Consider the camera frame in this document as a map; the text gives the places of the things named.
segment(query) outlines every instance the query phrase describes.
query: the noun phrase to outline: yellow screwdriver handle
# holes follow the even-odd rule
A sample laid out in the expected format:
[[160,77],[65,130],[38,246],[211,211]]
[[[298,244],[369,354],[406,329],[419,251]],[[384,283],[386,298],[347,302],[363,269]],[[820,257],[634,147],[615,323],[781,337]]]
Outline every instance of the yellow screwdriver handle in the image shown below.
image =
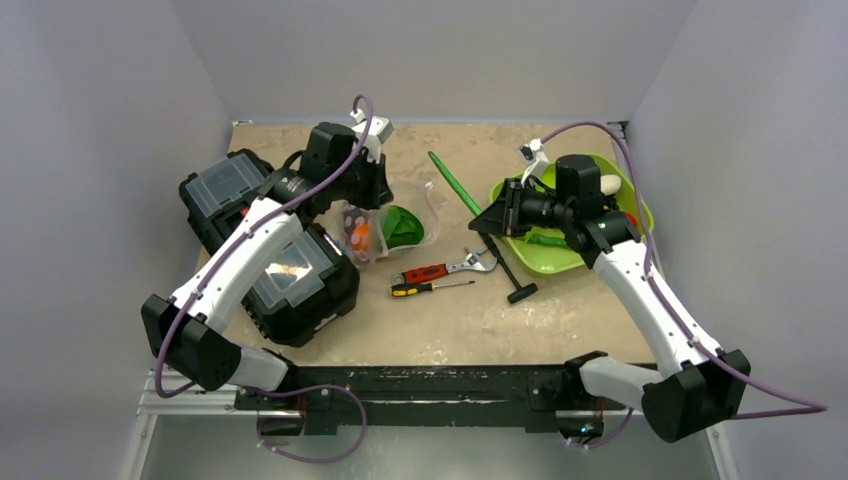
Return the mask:
[[393,297],[411,297],[412,295],[421,292],[432,292],[432,283],[401,283],[400,285],[392,285],[389,290]]

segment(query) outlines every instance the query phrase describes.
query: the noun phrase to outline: green plastic bowl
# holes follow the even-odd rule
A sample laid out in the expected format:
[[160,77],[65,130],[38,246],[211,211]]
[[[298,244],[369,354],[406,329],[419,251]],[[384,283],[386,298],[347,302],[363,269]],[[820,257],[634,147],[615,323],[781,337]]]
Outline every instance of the green plastic bowl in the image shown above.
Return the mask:
[[[621,170],[619,170],[616,164],[609,161],[606,157],[591,153],[588,155],[595,160],[595,163],[601,169],[601,175],[612,174],[621,177],[621,189],[615,194],[615,199],[618,201],[621,211],[633,215],[633,217],[638,221],[639,213],[636,211],[636,194],[633,191],[633,184],[630,183],[630,180],[621,173]],[[548,169],[545,170],[545,173],[541,178],[542,182],[553,188],[556,188],[555,168],[555,165],[549,165]],[[523,173],[524,172],[521,172],[516,175],[516,178],[520,178]],[[492,190],[489,193],[490,203],[494,202],[495,199],[498,198],[502,188],[503,182],[499,182],[492,187]],[[648,228],[653,231],[654,216],[651,213],[651,209],[648,208],[648,205],[644,202],[642,204],[645,206],[645,214],[648,216]],[[645,231],[642,229],[642,225],[639,225],[639,231],[642,235],[645,234]],[[562,232],[550,228],[533,227],[527,235],[530,236],[533,234],[552,238],[563,238]],[[567,247],[527,243],[523,239],[518,238],[502,237],[501,239],[506,242],[509,248],[512,249],[515,256],[518,257],[518,260],[522,265],[524,265],[524,268],[533,275],[556,275],[557,273],[562,273],[566,270],[571,270],[572,268],[583,265],[583,259],[580,258],[580,255]]]

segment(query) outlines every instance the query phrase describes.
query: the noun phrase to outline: plastic bag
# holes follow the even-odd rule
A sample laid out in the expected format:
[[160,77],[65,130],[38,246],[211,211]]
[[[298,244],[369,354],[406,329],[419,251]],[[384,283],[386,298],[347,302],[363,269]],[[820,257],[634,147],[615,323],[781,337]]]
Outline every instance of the plastic bag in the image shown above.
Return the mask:
[[369,211],[345,202],[341,209],[341,247],[360,262],[394,256],[415,247],[430,245],[439,237],[439,215],[430,200],[432,182],[407,180],[391,183],[394,201]]

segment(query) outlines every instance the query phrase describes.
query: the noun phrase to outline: adjustable wrench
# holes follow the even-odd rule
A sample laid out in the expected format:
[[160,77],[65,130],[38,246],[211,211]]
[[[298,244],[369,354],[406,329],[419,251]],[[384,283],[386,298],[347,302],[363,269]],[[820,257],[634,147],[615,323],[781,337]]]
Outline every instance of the adjustable wrench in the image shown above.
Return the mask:
[[498,262],[497,260],[486,260],[482,258],[480,255],[486,253],[486,250],[488,250],[486,247],[466,248],[465,251],[468,255],[463,261],[459,263],[441,263],[439,265],[407,270],[393,276],[392,285],[429,282],[462,270],[473,270],[482,273],[491,272],[498,265]]

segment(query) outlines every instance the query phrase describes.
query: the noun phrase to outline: black metal frame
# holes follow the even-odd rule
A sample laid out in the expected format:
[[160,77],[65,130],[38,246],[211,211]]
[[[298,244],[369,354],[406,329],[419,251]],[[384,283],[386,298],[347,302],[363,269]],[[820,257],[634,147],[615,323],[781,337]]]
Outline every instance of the black metal frame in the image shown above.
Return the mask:
[[[601,355],[592,352],[563,365],[292,366],[280,390],[320,384],[349,388],[365,405],[369,425],[520,427],[527,433],[566,435],[568,422],[558,420],[557,411],[597,409],[597,398],[583,390],[578,370]],[[315,391],[302,397],[274,399],[246,390],[237,394],[234,407],[270,411],[305,405],[305,435],[332,435],[339,425],[361,422],[359,409],[341,392]],[[623,408],[606,401],[606,410]]]

